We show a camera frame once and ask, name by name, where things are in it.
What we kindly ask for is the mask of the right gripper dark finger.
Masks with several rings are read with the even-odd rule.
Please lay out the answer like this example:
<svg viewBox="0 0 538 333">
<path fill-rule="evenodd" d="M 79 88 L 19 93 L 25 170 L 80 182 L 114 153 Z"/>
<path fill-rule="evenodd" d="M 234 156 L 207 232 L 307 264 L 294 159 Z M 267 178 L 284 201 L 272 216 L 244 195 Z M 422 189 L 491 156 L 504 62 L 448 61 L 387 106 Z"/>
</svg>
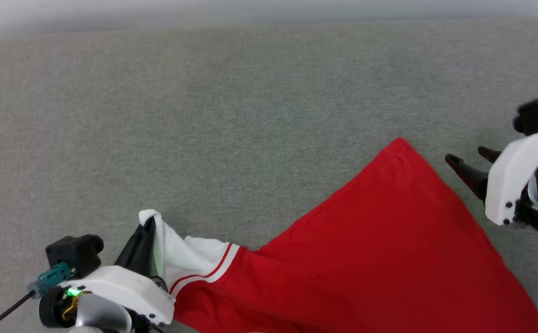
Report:
<svg viewBox="0 0 538 333">
<path fill-rule="evenodd" d="M 489 177 L 488 172 L 483 172 L 469 166 L 462 158 L 454 154 L 447 154 L 445 156 L 445 162 L 478 199 L 485 200 Z"/>
<path fill-rule="evenodd" d="M 502 153 L 501 150 L 493 150 L 485 146 L 479 146 L 477 148 L 477 152 L 480 156 L 482 156 L 485 160 L 489 161 L 491 164 L 495 163 L 495 161 Z"/>
</svg>

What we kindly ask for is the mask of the red and white garment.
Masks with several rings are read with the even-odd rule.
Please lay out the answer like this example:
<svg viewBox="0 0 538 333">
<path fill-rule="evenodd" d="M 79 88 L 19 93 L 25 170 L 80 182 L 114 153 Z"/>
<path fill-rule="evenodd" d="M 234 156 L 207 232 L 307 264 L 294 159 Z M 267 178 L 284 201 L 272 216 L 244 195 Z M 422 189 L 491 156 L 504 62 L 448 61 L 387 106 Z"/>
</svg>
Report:
<svg viewBox="0 0 538 333">
<path fill-rule="evenodd" d="M 526 290 L 402 138 L 256 251 L 139 218 L 174 318 L 201 333 L 538 333 Z"/>
</svg>

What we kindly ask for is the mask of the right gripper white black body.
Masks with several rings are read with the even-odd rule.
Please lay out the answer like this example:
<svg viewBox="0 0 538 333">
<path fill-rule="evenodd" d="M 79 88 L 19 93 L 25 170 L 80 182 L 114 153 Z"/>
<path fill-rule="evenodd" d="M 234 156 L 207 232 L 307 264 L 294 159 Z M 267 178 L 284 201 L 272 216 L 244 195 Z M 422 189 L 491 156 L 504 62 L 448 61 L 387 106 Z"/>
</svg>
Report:
<svg viewBox="0 0 538 333">
<path fill-rule="evenodd" d="M 513 221 L 526 194 L 538 210 L 538 134 L 509 143 L 489 170 L 485 215 L 497 225 Z"/>
</svg>

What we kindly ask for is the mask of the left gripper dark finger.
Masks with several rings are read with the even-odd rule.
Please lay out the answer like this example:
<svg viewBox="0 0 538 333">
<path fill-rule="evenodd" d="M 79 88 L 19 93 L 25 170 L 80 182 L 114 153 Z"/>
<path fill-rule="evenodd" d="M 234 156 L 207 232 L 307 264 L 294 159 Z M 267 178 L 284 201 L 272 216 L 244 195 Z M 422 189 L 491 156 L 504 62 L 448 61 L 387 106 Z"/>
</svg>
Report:
<svg viewBox="0 0 538 333">
<path fill-rule="evenodd" d="M 153 247 L 156 237 L 154 217 L 148 218 L 144 225 L 138 225 L 114 265 L 146 276 L 152 276 Z"/>
</svg>

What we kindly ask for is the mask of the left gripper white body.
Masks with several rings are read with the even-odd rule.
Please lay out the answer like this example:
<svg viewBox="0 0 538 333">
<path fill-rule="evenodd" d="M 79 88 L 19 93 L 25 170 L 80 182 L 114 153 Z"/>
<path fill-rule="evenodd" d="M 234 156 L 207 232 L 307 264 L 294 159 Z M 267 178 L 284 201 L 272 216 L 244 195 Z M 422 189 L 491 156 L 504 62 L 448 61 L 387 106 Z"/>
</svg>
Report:
<svg viewBox="0 0 538 333">
<path fill-rule="evenodd" d="M 99 267 L 60 286 L 79 291 L 77 327 L 167 326 L 173 321 L 173 297 L 152 279 L 123 267 Z"/>
</svg>

